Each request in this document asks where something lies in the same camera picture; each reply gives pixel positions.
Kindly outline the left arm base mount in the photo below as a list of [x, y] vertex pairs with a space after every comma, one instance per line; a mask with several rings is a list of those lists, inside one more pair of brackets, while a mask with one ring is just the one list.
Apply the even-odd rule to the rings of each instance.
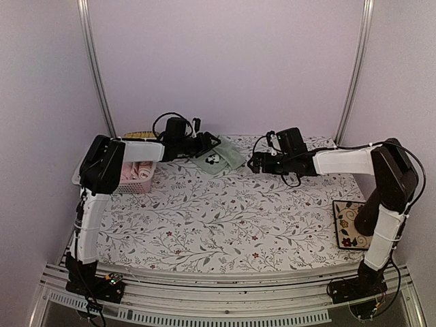
[[120, 304], [125, 283], [123, 275], [110, 273], [105, 277], [98, 277], [94, 272], [70, 272], [65, 289], [91, 300], [102, 300]]

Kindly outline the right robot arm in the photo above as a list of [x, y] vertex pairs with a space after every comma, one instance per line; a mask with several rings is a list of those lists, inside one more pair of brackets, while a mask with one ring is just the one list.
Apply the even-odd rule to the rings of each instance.
[[253, 151], [248, 161], [255, 173], [297, 177], [327, 174], [367, 174], [375, 179], [375, 190], [355, 220], [372, 241], [353, 280], [352, 291], [368, 296], [377, 288], [394, 248], [401, 239], [410, 209], [419, 196], [414, 164], [418, 159], [395, 138], [355, 147], [308, 150], [299, 140], [280, 144], [273, 152]]

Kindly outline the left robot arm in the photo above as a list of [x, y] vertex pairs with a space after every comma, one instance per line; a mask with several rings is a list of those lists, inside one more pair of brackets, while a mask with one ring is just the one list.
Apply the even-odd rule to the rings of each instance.
[[97, 236], [106, 204], [121, 181], [124, 163], [169, 162], [199, 157], [221, 144], [217, 136], [199, 132], [194, 136], [165, 139], [111, 138], [98, 135], [79, 169], [80, 200], [76, 207], [74, 241], [67, 258], [70, 279], [87, 296], [102, 288], [97, 268]]

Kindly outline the orange patterned towel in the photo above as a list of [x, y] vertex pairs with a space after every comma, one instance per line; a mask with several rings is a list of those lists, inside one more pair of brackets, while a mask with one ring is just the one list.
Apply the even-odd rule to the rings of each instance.
[[132, 176], [135, 179], [146, 179], [150, 176], [152, 167], [150, 161], [135, 162], [132, 164]]

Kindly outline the green towel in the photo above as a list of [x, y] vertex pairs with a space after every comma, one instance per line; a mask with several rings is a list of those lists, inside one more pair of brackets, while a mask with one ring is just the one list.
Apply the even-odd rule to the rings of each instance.
[[239, 148], [226, 138], [221, 138], [220, 141], [221, 144], [214, 149], [190, 161], [203, 172], [211, 175], [220, 173], [224, 168], [235, 170], [241, 167], [245, 163], [245, 158]]

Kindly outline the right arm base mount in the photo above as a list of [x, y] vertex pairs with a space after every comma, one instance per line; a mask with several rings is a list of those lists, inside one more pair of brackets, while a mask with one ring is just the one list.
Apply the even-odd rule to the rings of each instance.
[[353, 278], [333, 279], [326, 287], [326, 293], [334, 304], [360, 300], [382, 294], [388, 290], [383, 275], [361, 273]]

